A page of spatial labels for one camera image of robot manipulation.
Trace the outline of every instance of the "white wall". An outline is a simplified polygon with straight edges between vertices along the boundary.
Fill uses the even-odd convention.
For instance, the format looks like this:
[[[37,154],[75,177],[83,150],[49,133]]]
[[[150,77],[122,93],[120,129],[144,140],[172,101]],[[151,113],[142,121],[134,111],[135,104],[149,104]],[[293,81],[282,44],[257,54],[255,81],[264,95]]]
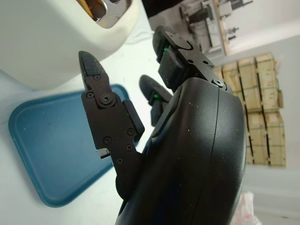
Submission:
[[[254,193],[254,210],[299,220],[300,171],[247,165],[244,191]]]
[[[299,0],[254,0],[253,3],[234,10],[225,22],[228,28],[240,28],[237,31],[239,38],[295,20],[299,18],[299,9]]]
[[[297,35],[300,35],[300,18],[277,24],[231,41],[229,54],[240,53]]]
[[[299,225],[300,223],[297,219],[273,216],[268,213],[255,212],[255,215],[259,218],[263,225]]]

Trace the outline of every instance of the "green led light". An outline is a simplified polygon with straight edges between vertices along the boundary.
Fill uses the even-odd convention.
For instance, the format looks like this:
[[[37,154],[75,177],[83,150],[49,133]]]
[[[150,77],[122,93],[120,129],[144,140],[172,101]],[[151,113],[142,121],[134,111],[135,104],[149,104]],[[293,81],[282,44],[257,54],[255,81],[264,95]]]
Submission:
[[[158,94],[154,94],[153,96],[155,99],[160,99],[160,96]]]

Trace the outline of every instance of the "white table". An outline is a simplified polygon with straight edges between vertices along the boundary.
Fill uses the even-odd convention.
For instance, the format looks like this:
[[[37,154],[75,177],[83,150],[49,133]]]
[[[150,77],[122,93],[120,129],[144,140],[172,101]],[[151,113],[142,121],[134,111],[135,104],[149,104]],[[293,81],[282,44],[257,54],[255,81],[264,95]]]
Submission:
[[[162,83],[152,48],[148,19],[143,6],[138,24],[114,55],[102,62],[111,83],[123,85],[145,126],[138,150],[152,132],[150,106],[138,81],[148,73]],[[122,200],[115,188],[114,169],[92,184],[66,206],[51,208],[39,198],[8,131],[11,112],[22,102],[49,95],[83,90],[81,75],[51,91],[32,91],[0,72],[0,224],[2,225],[113,225]]]

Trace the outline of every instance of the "white appliance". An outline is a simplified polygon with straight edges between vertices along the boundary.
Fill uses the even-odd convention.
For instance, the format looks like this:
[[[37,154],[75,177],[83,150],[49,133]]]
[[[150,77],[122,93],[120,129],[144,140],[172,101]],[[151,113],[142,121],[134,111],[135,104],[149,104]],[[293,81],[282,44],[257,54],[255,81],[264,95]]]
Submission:
[[[103,6],[99,18],[92,3]],[[99,61],[114,53],[138,14],[138,0],[3,0],[0,70],[33,89],[54,88],[80,73],[78,51]]]

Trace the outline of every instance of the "black metal bracket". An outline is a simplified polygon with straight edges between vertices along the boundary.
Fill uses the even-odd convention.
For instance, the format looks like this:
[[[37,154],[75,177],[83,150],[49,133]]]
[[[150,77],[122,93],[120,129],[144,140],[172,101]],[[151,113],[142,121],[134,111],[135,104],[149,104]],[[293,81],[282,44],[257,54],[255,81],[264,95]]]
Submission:
[[[80,51],[79,62],[86,88],[81,98],[95,147],[101,158],[112,157],[117,173],[117,191],[126,200],[144,157],[136,151],[134,143],[139,141],[145,128],[132,102],[121,102],[112,91],[108,76],[98,60],[90,53]]]
[[[158,26],[153,47],[160,63],[159,74],[173,92],[188,78],[199,77],[232,93],[229,85],[212,71],[213,63],[193,43],[182,39],[172,29]]]

